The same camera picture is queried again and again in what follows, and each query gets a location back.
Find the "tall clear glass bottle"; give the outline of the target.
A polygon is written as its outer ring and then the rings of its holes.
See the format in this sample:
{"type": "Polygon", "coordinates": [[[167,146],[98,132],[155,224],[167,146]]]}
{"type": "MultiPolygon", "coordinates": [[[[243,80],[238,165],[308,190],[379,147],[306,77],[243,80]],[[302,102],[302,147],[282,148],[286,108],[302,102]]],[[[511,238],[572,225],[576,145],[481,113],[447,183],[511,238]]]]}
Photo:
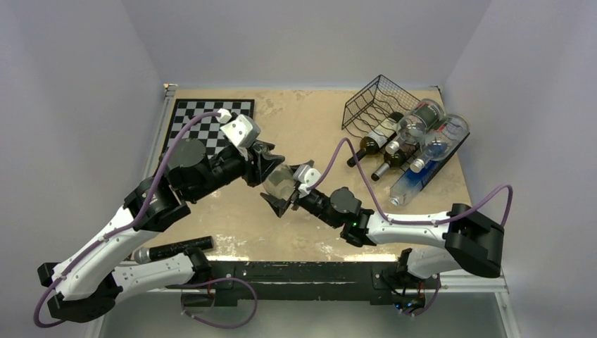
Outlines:
{"type": "Polygon", "coordinates": [[[288,200],[295,191],[296,183],[292,169],[286,164],[281,164],[268,175],[263,188],[277,199],[288,200]]]}

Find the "black microphone silver head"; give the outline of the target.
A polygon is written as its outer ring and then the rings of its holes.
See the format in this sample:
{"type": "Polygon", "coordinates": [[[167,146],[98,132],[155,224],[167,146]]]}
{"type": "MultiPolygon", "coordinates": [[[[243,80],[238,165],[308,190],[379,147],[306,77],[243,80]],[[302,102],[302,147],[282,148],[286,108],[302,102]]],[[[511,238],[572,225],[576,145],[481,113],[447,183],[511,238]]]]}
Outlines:
{"type": "Polygon", "coordinates": [[[209,250],[214,247],[212,236],[188,239],[182,242],[164,244],[154,247],[140,247],[132,253],[132,260],[137,264],[146,264],[167,259],[184,253],[187,249],[209,250]]]}

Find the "small clear bottle silver cap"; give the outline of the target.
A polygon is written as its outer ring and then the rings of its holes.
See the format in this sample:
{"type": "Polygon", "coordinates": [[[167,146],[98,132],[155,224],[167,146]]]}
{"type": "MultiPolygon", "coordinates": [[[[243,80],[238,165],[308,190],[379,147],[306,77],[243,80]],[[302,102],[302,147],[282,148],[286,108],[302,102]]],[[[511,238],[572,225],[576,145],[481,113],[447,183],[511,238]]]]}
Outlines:
{"type": "Polygon", "coordinates": [[[419,173],[430,161],[445,159],[470,132],[468,121],[458,114],[448,114],[422,139],[421,154],[410,164],[419,173]]]}

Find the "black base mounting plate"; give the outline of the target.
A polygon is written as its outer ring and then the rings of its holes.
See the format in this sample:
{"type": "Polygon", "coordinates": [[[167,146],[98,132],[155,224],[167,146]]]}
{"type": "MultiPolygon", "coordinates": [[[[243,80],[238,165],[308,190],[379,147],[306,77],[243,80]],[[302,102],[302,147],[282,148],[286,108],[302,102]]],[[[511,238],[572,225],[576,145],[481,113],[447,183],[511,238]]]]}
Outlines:
{"type": "Polygon", "coordinates": [[[364,301],[422,308],[438,279],[409,277],[397,262],[213,261],[208,286],[216,306],[240,300],[364,301]]]}

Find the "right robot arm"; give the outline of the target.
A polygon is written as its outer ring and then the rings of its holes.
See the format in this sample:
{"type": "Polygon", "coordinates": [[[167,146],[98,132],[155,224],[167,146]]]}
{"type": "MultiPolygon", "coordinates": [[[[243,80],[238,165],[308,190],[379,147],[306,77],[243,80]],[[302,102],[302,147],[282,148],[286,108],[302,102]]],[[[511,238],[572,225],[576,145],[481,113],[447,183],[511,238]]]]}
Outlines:
{"type": "Polygon", "coordinates": [[[261,196],[278,217],[302,208],[339,228],[341,238],[353,246],[417,245],[401,254],[395,268],[403,286],[459,269],[479,277],[500,276],[504,227],[472,207],[453,204],[451,210],[435,214],[384,214],[363,208],[348,187],[329,196],[320,192],[313,186],[320,176],[311,163],[282,164],[265,179],[261,196]]]}

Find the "round clear bottle silver cap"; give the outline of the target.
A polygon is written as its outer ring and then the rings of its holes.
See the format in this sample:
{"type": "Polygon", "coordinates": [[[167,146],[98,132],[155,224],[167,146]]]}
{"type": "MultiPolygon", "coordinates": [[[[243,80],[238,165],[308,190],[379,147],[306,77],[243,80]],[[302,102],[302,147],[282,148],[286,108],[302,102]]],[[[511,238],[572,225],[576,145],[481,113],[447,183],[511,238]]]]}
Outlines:
{"type": "Polygon", "coordinates": [[[431,127],[445,116],[439,103],[432,99],[422,99],[403,116],[396,126],[396,136],[385,146],[387,154],[396,153],[409,139],[420,140],[431,127]]]}

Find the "black white chessboard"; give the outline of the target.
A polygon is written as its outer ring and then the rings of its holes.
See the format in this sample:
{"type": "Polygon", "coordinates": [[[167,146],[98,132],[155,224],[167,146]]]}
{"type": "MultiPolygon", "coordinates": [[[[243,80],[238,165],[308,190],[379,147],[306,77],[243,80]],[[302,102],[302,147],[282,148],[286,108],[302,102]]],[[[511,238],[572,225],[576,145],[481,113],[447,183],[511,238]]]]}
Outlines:
{"type": "MultiPolygon", "coordinates": [[[[227,109],[231,113],[247,115],[252,118],[254,113],[254,99],[176,99],[165,134],[161,152],[164,153],[172,145],[178,132],[194,117],[209,111],[227,109]]],[[[229,142],[220,131],[220,124],[216,118],[205,118],[184,134],[183,139],[199,139],[206,148],[210,158],[216,155],[229,142]]]]}

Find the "dark green labelled wine bottle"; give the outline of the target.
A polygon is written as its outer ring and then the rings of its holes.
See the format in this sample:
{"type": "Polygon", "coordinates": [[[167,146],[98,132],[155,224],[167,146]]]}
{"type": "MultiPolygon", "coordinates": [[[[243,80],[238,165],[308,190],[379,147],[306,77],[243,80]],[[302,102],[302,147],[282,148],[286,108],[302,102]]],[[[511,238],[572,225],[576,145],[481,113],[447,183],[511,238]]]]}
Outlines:
{"type": "Polygon", "coordinates": [[[378,181],[388,170],[397,169],[404,165],[420,148],[419,144],[404,144],[393,153],[384,153],[384,162],[371,174],[373,181],[378,181]]]}

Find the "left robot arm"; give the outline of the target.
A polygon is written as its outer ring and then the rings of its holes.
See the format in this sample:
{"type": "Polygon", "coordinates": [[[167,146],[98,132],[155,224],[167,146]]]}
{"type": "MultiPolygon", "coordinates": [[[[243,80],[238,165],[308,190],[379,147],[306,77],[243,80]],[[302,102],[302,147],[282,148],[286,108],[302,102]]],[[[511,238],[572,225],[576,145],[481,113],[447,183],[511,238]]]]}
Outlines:
{"type": "Polygon", "coordinates": [[[136,248],[190,214],[190,205],[229,183],[262,184],[284,157],[260,140],[229,144],[210,157],[199,139],[179,139],[162,155],[155,173],[124,200],[108,224],[77,253],[38,267],[53,325],[87,323],[117,303],[152,289],[178,285],[200,288],[212,275],[196,247],[151,263],[122,265],[136,248]]]}

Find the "blue square glass bottle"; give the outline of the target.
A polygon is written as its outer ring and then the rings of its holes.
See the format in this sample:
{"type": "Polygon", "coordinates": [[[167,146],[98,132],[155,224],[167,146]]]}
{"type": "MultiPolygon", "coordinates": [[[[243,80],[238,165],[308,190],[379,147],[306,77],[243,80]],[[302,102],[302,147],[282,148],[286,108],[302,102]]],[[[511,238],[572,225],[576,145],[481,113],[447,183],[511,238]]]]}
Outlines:
{"type": "Polygon", "coordinates": [[[469,135],[470,133],[467,133],[455,148],[450,150],[446,158],[429,162],[419,173],[407,169],[390,188],[389,202],[395,206],[408,205],[451,160],[469,135]]]}

